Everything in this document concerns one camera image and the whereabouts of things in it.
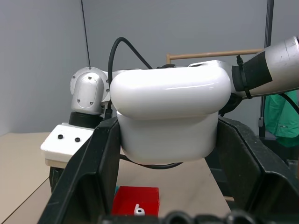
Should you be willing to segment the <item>red plastic tray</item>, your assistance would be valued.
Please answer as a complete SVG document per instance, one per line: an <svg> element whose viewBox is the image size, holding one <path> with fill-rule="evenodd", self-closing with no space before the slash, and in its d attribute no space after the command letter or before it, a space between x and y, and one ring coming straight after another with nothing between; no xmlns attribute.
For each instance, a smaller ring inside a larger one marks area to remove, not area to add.
<svg viewBox="0 0 299 224"><path fill-rule="evenodd" d="M139 204L145 210L146 216L158 216L159 188L120 186L114 196L113 215L134 215L135 205Z"/></svg>

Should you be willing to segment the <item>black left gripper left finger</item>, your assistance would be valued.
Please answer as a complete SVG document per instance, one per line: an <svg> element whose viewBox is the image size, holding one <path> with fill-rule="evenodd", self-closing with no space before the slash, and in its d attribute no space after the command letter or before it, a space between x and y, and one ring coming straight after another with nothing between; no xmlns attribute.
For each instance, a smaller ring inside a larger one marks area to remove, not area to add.
<svg viewBox="0 0 299 224"><path fill-rule="evenodd" d="M120 160L117 118L101 122L72 156L38 224L97 224L112 210Z"/></svg>

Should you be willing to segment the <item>thin black wall strip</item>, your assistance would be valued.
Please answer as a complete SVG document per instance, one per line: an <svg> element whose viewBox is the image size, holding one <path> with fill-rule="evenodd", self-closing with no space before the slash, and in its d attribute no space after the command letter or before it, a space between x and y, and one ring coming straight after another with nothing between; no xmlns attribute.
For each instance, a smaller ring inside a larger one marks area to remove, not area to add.
<svg viewBox="0 0 299 224"><path fill-rule="evenodd" d="M84 25L85 45L86 45L86 52L87 52L88 67L91 67L91 61L90 61L90 54L89 54L89 45L88 45L88 37L87 37L87 30L86 30L85 11L84 11L84 3L83 3L83 0L80 0L80 4L81 4L82 17L83 17L83 25Z"/></svg>

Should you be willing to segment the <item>wooden rod rack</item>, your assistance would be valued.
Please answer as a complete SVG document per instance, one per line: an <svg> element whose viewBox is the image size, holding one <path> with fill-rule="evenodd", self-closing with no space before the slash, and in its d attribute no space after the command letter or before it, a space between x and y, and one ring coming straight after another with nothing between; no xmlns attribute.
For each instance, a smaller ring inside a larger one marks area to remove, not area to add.
<svg viewBox="0 0 299 224"><path fill-rule="evenodd" d="M196 59L196 58L208 58L208 57L220 57L220 56L237 56L237 55L254 55L263 51L263 49L246 49L246 50L234 50L234 51L224 51L224 52L206 52L206 53L197 53L197 54L180 54L166 55L166 63L170 64L172 60L181 60L181 59Z"/></svg>

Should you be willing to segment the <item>black vertical pole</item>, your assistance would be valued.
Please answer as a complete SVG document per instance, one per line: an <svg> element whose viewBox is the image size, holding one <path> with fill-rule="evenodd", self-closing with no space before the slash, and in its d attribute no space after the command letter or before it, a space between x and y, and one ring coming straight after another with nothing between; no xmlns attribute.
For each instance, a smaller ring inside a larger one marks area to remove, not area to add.
<svg viewBox="0 0 299 224"><path fill-rule="evenodd" d="M265 25L265 37L264 37L264 47L271 45L272 36L272 24L273 24L273 12L274 12L274 0L267 0L267 13L266 13L266 25ZM261 110L259 117L259 137L265 138L265 124L264 124L264 109L265 109L266 97L261 98Z"/></svg>

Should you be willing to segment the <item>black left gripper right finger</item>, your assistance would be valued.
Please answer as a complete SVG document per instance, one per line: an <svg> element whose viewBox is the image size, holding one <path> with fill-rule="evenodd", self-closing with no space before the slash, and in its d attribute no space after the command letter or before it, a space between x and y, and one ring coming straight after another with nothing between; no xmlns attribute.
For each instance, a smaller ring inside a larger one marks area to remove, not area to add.
<svg viewBox="0 0 299 224"><path fill-rule="evenodd" d="M238 208L264 224L299 224L299 181L239 121L218 118L215 151Z"/></svg>

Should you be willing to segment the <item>green cloth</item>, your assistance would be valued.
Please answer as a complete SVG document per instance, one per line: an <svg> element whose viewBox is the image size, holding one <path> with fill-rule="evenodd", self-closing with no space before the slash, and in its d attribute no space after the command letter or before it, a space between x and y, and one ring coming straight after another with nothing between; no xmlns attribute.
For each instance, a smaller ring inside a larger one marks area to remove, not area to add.
<svg viewBox="0 0 299 224"><path fill-rule="evenodd" d="M282 96L266 97L264 123L278 143L285 147L299 146L299 114Z"/></svg>

